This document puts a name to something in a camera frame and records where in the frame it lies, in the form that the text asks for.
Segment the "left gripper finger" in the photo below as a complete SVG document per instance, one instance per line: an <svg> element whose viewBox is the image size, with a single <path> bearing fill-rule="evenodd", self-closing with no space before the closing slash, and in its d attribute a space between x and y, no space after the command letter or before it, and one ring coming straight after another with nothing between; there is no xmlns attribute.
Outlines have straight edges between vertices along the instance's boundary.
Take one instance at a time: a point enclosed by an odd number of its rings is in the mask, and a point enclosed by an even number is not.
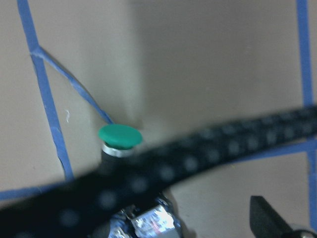
<svg viewBox="0 0 317 238"><path fill-rule="evenodd" d="M288 224L262 196L252 195L249 225L256 238L315 238L317 233Z"/></svg>

